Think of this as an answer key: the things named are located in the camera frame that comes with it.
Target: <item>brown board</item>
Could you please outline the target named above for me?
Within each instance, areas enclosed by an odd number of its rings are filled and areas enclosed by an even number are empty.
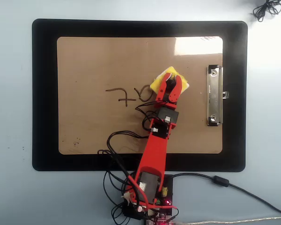
[[[151,84],[170,66],[190,86],[178,100],[179,117],[167,152],[221,152],[222,126],[207,126],[207,67],[222,65],[219,37],[60,37],[57,49],[60,153],[96,154],[107,148],[115,131],[147,135],[141,126],[144,116],[135,110],[143,102],[134,88]],[[105,91],[114,88],[124,88],[136,100],[126,107],[119,101],[123,91]],[[145,88],[142,99],[151,92]],[[111,145],[118,153],[142,153],[146,139],[117,135]]]

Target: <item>silver clipboard clip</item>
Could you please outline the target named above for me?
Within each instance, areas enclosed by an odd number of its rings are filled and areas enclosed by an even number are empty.
[[[207,75],[207,124],[208,126],[218,126],[223,122],[223,99],[229,98],[229,93],[223,91],[222,67],[209,65]]]

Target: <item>cable ferrite bead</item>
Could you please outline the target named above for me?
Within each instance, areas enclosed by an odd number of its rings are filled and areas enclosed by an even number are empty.
[[[214,176],[213,183],[221,185],[223,187],[228,187],[229,186],[229,180],[225,179],[223,177],[219,177],[219,176]]]

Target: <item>yellow object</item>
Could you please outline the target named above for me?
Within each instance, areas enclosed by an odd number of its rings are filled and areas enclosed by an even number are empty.
[[[161,196],[165,198],[168,195],[168,187],[162,187]]]
[[[171,73],[171,77],[170,79],[175,79],[175,76],[180,76],[181,80],[182,80],[182,90],[181,93],[183,93],[183,91],[185,91],[186,89],[188,89],[189,84],[187,83],[187,80],[180,75],[175,69],[174,67],[169,67],[166,70],[164,70],[160,75],[158,75],[158,77],[153,81],[153,83],[151,83],[150,85],[150,89],[152,89],[156,94],[159,91],[161,82],[163,81],[163,77],[166,73]]]

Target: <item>light blue surface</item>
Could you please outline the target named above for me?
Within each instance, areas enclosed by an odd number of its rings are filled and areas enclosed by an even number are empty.
[[[217,175],[281,208],[281,14],[254,22],[252,2],[0,0],[0,225],[113,224],[112,205],[102,190],[103,172],[32,168],[31,24],[37,18],[245,21],[246,168]],[[110,186],[107,189],[112,195]],[[177,219],[184,222],[280,216],[236,190],[195,177],[175,180],[173,201],[180,209]]]

